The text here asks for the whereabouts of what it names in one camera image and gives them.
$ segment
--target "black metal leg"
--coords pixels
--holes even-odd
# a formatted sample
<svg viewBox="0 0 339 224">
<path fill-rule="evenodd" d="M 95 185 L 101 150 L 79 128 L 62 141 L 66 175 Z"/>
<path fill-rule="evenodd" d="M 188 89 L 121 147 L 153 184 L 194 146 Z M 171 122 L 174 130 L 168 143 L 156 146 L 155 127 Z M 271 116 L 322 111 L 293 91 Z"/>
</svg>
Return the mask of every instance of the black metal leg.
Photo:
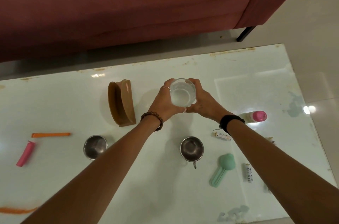
<svg viewBox="0 0 339 224">
<path fill-rule="evenodd" d="M 237 37 L 237 42 L 241 42 L 248 36 L 249 33 L 255 28 L 256 26 L 248 26 L 245 30 Z"/>
</svg>

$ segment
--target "bottle with pink cap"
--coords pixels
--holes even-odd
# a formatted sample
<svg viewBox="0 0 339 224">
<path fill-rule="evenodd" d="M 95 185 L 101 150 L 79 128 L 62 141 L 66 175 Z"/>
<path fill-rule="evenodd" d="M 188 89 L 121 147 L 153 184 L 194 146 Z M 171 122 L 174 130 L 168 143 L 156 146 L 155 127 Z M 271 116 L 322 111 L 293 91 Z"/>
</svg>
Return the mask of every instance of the bottle with pink cap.
<svg viewBox="0 0 339 224">
<path fill-rule="evenodd" d="M 256 123 L 265 121 L 267 119 L 267 114 L 264 111 L 251 111 L 241 114 L 240 117 L 243 118 L 246 123 Z"/>
</svg>

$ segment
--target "floor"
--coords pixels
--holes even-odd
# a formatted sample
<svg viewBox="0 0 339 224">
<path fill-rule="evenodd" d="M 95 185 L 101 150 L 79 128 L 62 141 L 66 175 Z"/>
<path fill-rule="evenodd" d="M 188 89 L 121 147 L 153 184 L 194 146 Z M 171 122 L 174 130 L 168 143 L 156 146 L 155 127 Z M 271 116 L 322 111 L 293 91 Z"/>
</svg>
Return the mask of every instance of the floor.
<svg viewBox="0 0 339 224">
<path fill-rule="evenodd" d="M 0 63 L 0 79 L 285 43 L 333 175 L 339 182 L 339 0 L 287 0 L 241 43 L 242 29 L 81 52 L 43 60 Z M 290 224 L 289 218 L 262 222 Z"/>
</svg>

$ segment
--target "black bracelet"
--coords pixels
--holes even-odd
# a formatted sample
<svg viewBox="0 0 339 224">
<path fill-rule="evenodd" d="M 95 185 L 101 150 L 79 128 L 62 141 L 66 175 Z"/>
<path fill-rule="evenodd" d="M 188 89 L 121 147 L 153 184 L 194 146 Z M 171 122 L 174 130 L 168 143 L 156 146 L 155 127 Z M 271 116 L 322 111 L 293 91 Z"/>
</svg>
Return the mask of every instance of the black bracelet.
<svg viewBox="0 0 339 224">
<path fill-rule="evenodd" d="M 245 124 L 245 121 L 237 115 L 225 115 L 220 120 L 219 128 L 223 129 L 226 133 L 228 133 L 230 135 L 230 133 L 227 131 L 227 125 L 233 119 L 240 120 L 241 122 L 243 122 Z"/>
<path fill-rule="evenodd" d="M 140 121 L 142 121 L 142 119 L 145 118 L 145 117 L 148 116 L 148 115 L 153 115 L 154 117 L 157 117 L 158 120 L 160 121 L 160 126 L 159 126 L 155 131 L 159 131 L 160 129 L 162 129 L 162 126 L 164 125 L 164 121 L 163 121 L 162 118 L 159 116 L 159 114 L 157 114 L 156 112 L 149 111 L 149 112 L 144 113 L 144 114 L 141 116 L 141 120 L 140 120 Z"/>
</svg>

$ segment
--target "orange plastic stick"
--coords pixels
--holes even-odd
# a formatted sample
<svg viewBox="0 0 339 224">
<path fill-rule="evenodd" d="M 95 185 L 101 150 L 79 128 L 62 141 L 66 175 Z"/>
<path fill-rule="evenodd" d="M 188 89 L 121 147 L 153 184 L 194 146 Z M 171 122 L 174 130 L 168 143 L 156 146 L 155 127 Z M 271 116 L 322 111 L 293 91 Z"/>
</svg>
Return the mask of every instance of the orange plastic stick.
<svg viewBox="0 0 339 224">
<path fill-rule="evenodd" d="M 48 136 L 69 136 L 70 133 L 33 133 L 32 137 L 38 138 L 38 137 L 48 137 Z"/>
<path fill-rule="evenodd" d="M 27 214 L 30 212 L 33 212 L 37 209 L 38 207 L 34 209 L 14 209 L 14 208 L 9 208 L 9 207 L 0 207 L 0 213 L 7 213 L 7 214 Z"/>
</svg>

